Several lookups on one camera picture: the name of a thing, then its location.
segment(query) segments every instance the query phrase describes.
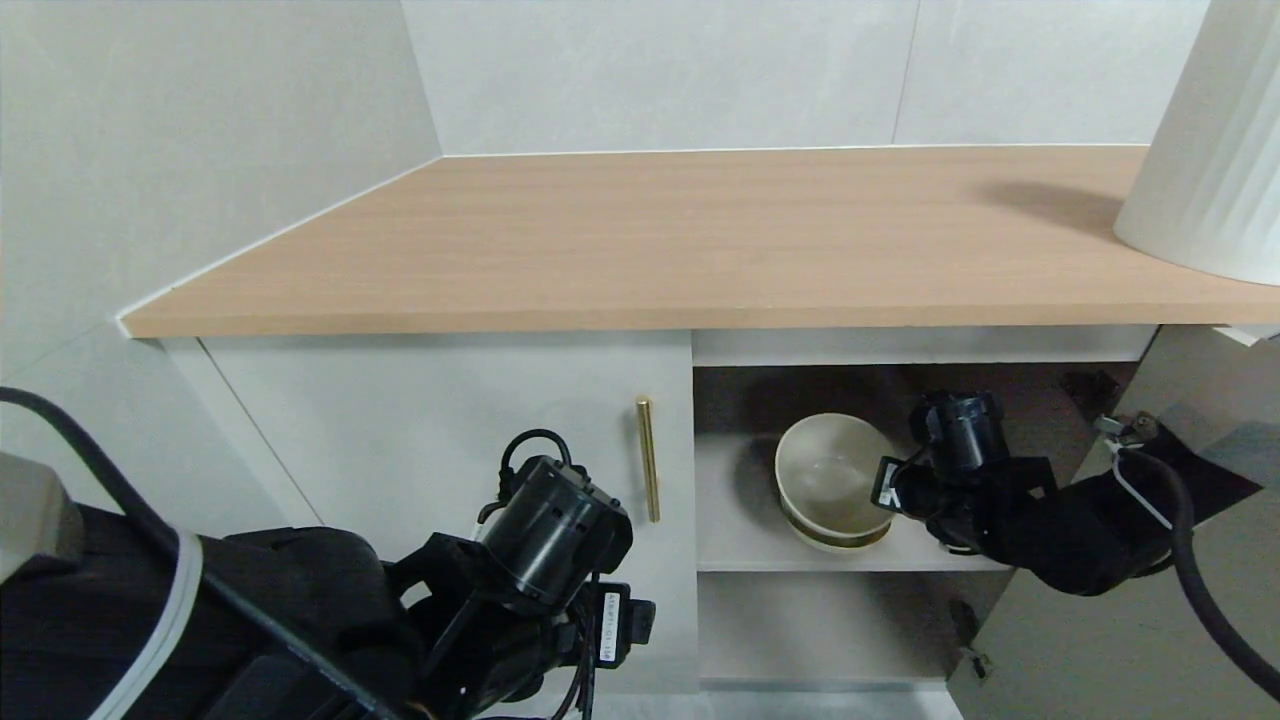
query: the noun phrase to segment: cabinet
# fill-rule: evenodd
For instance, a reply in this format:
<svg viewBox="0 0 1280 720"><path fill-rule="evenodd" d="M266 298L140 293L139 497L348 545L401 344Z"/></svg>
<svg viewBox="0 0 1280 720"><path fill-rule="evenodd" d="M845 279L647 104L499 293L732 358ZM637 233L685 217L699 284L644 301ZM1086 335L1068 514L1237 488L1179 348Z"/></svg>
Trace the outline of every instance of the cabinet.
<svg viewBox="0 0 1280 720"><path fill-rule="evenodd" d="M1224 423L1245 410L1263 428L1280 427L1280 418L1266 415L1275 411L1274 393L1249 392L1213 407L1178 402L1197 387L1201 397L1221 397L1224 383L1280 386L1265 361L1245 379L1222 379L1244 345L1210 327L1165 327L1152 340L1153 333L1149 325L1115 325L204 343L321 520L364 534L387 557L413 550L431 532L468 534L494 492L509 438L531 427L561 432L575 459L630 510L636 542L618 577L659 606L652 644L637 648L622 670L602 673L602 692L950 682L970 720L1011 720L1115 716L1107 708L1116 706L1105 702L1112 696L1125 696L1126 714L1140 716L1156 707L1151 693L1169 676L1188 688L1201 673L1230 676L1235 683L1226 687L1235 689L1240 678L1207 638L1181 644L1198 630L1171 575L1130 582L1102 598L1061 596L1028 573L948 555L902 518L883 541L852 556L800 543L772 496L773 443L806 415L838 411L872 421L905 450L906 414L920 392L989 389L1004 401L1010 448L1048 456L1066 483L1097 471L1106 457L1089 416L1061 380L1098 370L1119 383L1111 397L1120 398L1119 410L1181 416L1188 424L1175 432L1199 432L1201 445L1221 441ZM657 524L645 512L640 393L654 402ZM1274 605L1257 593L1280 582L1274 561L1266 565L1280 552L1274 543L1280 533L1263 532L1280 515L1274 493L1263 495L1268 498L1233 509L1239 516L1211 524L1224 538L1216 541L1220 556L1243 542L1263 559L1261 568L1251 560L1252 579L1242 580L1256 593L1244 600L1253 603L1256 623L1270 618L1261 609ZM1208 530L1206 538L1207 546L1215 542ZM974 644L996 670L983 682L959 662L946 612L956 597L986 620ZM1147 618L1171 623L1170 612L1181 612L1176 633L1148 633ZM1130 667L1161 656L1178 657L1184 670L1170 675L1170 664L1155 661ZM1089 692L1061 680L1084 666L1110 670L1089 675ZM545 692L562 687L553 680ZM1215 693L1203 698L1222 696Z"/></svg>
<svg viewBox="0 0 1280 720"><path fill-rule="evenodd" d="M470 537L511 438L536 427L561 433L635 525L613 578L658 603L650 644L602 673L602 692L696 688L687 332L204 342L320 519L360 533L383 557L433 532ZM640 393L653 401L659 523L645 512ZM522 452L553 450L531 442ZM562 687L548 682L548 692Z"/></svg>

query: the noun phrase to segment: sticker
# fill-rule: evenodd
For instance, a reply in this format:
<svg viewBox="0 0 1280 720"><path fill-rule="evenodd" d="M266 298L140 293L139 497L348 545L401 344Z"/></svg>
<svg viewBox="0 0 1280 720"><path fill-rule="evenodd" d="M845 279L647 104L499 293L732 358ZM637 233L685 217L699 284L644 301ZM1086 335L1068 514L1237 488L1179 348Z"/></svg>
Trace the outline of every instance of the sticker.
<svg viewBox="0 0 1280 720"><path fill-rule="evenodd" d="M893 487L893 478L902 466L893 462L884 464L884 480L881 483L881 495L876 505L893 510L901 510L902 503L897 500L897 488Z"/></svg>
<svg viewBox="0 0 1280 720"><path fill-rule="evenodd" d="M618 612L622 596L604 593L604 612L600 616L600 662L613 662L618 655Z"/></svg>

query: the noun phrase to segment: white wall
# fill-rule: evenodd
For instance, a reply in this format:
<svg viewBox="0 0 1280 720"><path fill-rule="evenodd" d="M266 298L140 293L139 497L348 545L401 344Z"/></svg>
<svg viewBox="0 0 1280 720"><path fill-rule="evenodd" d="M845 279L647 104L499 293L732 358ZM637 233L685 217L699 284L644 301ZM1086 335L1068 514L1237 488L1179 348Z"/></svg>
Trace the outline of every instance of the white wall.
<svg viewBox="0 0 1280 720"><path fill-rule="evenodd" d="M403 0L445 155L1148 142L1207 0Z"/></svg>
<svg viewBox="0 0 1280 720"><path fill-rule="evenodd" d="M0 23L5 384L64 405L177 523L280 524L163 350L110 319L439 155L399 4L6 1ZM4 430L105 502L32 416Z"/></svg>

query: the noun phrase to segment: black cable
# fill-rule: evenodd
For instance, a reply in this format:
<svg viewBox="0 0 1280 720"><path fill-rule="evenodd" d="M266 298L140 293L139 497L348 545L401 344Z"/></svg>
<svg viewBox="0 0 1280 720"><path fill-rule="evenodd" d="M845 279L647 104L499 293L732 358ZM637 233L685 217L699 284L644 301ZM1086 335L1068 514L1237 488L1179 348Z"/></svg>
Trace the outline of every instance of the black cable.
<svg viewBox="0 0 1280 720"><path fill-rule="evenodd" d="M1240 633L1231 626L1231 623L1213 602L1204 578L1201 575L1196 562L1196 551L1192 547L1192 528L1196 524L1196 512L1192 507L1192 496L1183 484L1178 471L1164 460L1134 450L1121 450L1125 459L1138 460L1148 468L1155 469L1169 489L1174 493L1176 509L1174 512L1172 551L1174 569L1178 571L1178 582L1183 585L1187 602L1190 603L1196 616L1199 618L1204 630L1213 638L1217 647L1222 648L1231 662L1239 667L1263 692L1280 702L1280 670L1276 670L1266 661L1249 643L1240 637Z"/></svg>
<svg viewBox="0 0 1280 720"><path fill-rule="evenodd" d="M503 469L511 468L511 456L516 454L516 448L524 445L525 441L530 441L534 438L543 438L554 442L556 448L559 450L561 461L564 462L566 465L573 464L573 459L568 454L568 443L564 442L564 438L559 437L559 434L552 430L544 428L534 428L531 430L525 430L518 436L516 436L515 438L512 438L512 441L507 445L507 450L502 452L502 468Z"/></svg>
<svg viewBox="0 0 1280 720"><path fill-rule="evenodd" d="M582 697L579 698L577 708L582 712L582 720L591 720L591 711L595 706L595 661L599 650L595 646L595 629L599 623L596 609L600 606L600 571L591 573L590 605L586 621L586 676L582 680Z"/></svg>
<svg viewBox="0 0 1280 720"><path fill-rule="evenodd" d="M102 451L102 447L61 407L44 397L12 387L0 387L0 402L9 402L31 410L67 441L79 456L88 471L97 479L102 489L120 506L125 519L133 525L154 550L178 559L178 536L160 515L147 505L147 501L129 484L120 469ZM241 593L232 583L221 578L212 568L205 565L202 583L246 619L261 628L266 634L282 642L300 660L312 666L329 679L342 692L349 694L365 710L380 720L410 720L402 712L381 698L381 696L343 669L340 660L323 644L306 637L301 629L273 616L260 605Z"/></svg>

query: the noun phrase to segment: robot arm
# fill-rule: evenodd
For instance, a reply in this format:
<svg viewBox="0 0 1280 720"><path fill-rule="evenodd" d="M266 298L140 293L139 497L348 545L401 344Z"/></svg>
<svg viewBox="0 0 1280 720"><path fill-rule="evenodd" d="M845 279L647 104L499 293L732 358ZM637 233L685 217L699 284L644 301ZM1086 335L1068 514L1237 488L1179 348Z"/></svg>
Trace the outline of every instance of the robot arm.
<svg viewBox="0 0 1280 720"><path fill-rule="evenodd" d="M1047 459L1010 455L1001 419L989 393L925 396L910 415L920 450L882 459L872 502L923 521L952 552L1025 568L1065 593L1096 596L1172 566L1210 637L1280 701L1280 671L1219 610L1192 550L1196 524L1262 488L1146 414L1101 419L1111 470L1059 488Z"/></svg>
<svg viewBox="0 0 1280 720"><path fill-rule="evenodd" d="M110 462L46 401L9 388L0 400L51 419L91 465ZM531 437L553 439L561 457L534 456L513 470L513 451ZM95 474L111 471L119 473L106 465ZM128 510L132 487L123 475L118 482L125 492L115 488L113 497ZM70 503L47 468L0 455L0 716L90 717L156 628L175 587L173 561L133 516ZM654 621L653 602L599 580L631 548L631 521L549 430L508 446L498 502L481 521L497 509L504 512L480 541L435 533L398 562L332 528L200 538L205 587L180 641L124 711L201 720L467 719L532 696L550 669L576 666L557 715L576 705L589 717L596 667L621 665L632 644L648 642ZM211 577L252 612L209 592ZM431 594L406 609L401 597L417 583ZM282 638L302 638L303 650L342 676Z"/></svg>

